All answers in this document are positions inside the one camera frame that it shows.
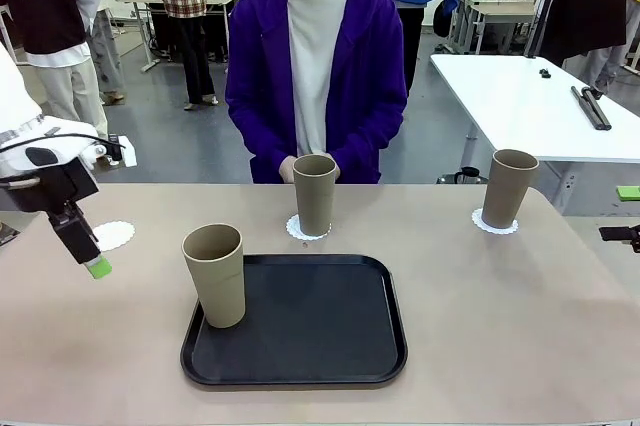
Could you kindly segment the white scalloped paper coaster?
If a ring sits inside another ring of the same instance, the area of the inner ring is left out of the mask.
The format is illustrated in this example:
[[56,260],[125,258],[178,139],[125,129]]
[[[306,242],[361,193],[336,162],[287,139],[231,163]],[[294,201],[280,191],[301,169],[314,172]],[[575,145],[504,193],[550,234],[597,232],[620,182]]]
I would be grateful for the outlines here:
[[316,241],[326,237],[331,229],[321,235],[307,235],[301,229],[299,215],[293,215],[286,223],[286,231],[294,238],[301,241]]
[[112,221],[93,228],[97,245],[102,252],[115,250],[135,235],[133,224],[125,221]]
[[495,235],[509,235],[509,234],[515,233],[518,230],[519,224],[516,219],[513,220],[513,222],[509,227],[495,228],[484,222],[484,220],[482,219],[482,213],[483,213],[482,208],[478,208],[474,210],[471,214],[471,219],[478,228],[480,228],[485,232],[495,234]]

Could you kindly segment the person in purple jacket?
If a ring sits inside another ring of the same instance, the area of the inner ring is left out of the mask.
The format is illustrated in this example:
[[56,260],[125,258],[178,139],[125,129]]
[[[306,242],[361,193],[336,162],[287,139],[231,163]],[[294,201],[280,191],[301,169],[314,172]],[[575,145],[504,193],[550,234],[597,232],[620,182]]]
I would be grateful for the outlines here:
[[330,157],[332,118],[354,121],[382,108],[404,114],[403,32],[393,0],[239,0],[229,35],[229,111],[292,115],[296,158]]

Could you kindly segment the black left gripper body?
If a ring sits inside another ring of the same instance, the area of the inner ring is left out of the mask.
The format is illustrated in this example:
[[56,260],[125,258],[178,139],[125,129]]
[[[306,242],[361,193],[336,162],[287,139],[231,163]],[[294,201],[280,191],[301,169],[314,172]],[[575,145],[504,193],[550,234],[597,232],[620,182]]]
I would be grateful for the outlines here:
[[68,204],[98,192],[98,185],[81,160],[37,169],[0,179],[0,191],[8,194],[18,210],[61,214]]

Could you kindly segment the person in grey trousers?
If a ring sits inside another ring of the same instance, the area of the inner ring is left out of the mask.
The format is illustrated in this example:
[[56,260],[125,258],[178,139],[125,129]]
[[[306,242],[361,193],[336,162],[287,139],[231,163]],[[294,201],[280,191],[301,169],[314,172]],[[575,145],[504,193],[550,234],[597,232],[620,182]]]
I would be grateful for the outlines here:
[[103,0],[76,0],[86,25],[87,44],[96,70],[99,94],[104,105],[125,100],[124,77],[116,48],[108,8]]

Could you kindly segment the person in black coat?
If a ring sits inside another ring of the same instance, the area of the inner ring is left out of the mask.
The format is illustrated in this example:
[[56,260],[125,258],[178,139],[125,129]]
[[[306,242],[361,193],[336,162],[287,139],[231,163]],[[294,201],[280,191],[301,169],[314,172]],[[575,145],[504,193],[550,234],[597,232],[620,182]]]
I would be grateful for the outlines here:
[[626,0],[552,0],[537,56],[556,66],[626,42]]

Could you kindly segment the person's right forearm purple sleeve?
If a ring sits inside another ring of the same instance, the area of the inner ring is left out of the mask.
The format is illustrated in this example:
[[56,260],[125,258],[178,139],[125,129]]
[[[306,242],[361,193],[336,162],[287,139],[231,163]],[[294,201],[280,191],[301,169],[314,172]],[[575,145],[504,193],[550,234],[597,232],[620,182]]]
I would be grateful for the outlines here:
[[287,156],[296,157],[295,126],[292,115],[265,115],[254,108],[231,107],[230,117],[252,154],[250,169],[255,184],[285,184],[279,166]]

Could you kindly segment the tall tan cup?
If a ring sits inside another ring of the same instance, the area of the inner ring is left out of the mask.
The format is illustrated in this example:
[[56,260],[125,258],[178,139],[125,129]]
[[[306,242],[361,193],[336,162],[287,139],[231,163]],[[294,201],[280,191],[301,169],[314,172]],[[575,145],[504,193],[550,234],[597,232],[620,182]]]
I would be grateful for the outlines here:
[[481,215],[485,224],[511,227],[538,167],[538,159],[523,151],[503,149],[493,154]]
[[306,155],[294,164],[295,191],[302,231],[321,235],[330,229],[335,181],[333,159]]
[[238,324],[246,312],[241,233],[228,224],[205,225],[189,233],[181,249],[208,324]]

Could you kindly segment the black folded tripod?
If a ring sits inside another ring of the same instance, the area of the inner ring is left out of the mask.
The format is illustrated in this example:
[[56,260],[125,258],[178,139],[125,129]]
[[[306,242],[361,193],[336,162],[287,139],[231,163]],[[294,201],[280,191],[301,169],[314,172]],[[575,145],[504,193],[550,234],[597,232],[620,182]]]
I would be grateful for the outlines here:
[[601,92],[591,87],[584,87],[578,90],[575,86],[571,87],[571,92],[596,130],[609,131],[612,129],[612,125],[598,103],[598,100],[602,97]]

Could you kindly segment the black plastic tray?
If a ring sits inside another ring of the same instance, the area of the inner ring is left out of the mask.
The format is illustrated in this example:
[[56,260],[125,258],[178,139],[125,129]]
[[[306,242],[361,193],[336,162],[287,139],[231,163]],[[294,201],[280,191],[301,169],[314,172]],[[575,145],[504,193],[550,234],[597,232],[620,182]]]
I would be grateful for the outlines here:
[[248,255],[246,312],[210,326],[196,306],[180,353],[196,384],[214,388],[374,386],[394,380],[408,346],[393,278],[354,254]]

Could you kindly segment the black phone on stand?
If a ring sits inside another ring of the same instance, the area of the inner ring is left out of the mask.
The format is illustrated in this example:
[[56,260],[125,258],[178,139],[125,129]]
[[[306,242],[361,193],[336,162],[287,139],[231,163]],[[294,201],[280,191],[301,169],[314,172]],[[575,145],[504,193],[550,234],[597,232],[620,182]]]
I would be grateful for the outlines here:
[[603,241],[628,243],[636,254],[640,254],[640,225],[600,227],[599,233]]

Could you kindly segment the black bag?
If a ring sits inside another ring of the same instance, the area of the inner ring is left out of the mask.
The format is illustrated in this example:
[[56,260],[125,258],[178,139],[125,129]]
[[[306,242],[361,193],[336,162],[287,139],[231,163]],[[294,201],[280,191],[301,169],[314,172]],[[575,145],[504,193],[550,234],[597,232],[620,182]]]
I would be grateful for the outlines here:
[[433,31],[441,37],[447,38],[451,28],[452,12],[445,9],[446,0],[442,0],[435,9],[433,15]]

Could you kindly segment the black kettle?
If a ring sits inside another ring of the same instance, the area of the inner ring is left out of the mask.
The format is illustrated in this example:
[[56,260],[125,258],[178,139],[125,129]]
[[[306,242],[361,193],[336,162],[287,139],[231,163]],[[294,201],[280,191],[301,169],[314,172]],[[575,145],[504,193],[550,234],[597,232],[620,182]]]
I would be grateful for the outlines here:
[[473,184],[482,185],[487,184],[488,179],[480,174],[480,171],[471,166],[462,167],[459,171],[451,174],[444,174],[440,176],[436,183],[442,184]]

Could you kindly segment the person's left forearm purple sleeve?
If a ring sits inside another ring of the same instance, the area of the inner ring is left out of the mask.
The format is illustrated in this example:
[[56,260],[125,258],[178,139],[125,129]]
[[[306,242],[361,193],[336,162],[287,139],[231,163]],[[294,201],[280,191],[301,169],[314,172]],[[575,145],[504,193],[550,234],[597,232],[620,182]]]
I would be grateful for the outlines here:
[[375,109],[354,121],[332,118],[327,126],[327,153],[339,169],[338,183],[377,184],[380,151],[398,134],[403,110]]

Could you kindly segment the white table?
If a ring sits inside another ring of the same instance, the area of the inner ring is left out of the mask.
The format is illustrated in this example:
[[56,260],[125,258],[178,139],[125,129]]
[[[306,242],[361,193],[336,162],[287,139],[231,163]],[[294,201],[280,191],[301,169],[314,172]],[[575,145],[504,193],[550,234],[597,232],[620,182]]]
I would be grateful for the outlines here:
[[477,137],[545,162],[640,164],[640,117],[604,96],[612,129],[596,130],[571,92],[584,83],[544,58],[434,54],[430,62],[466,115],[457,166],[471,163]]

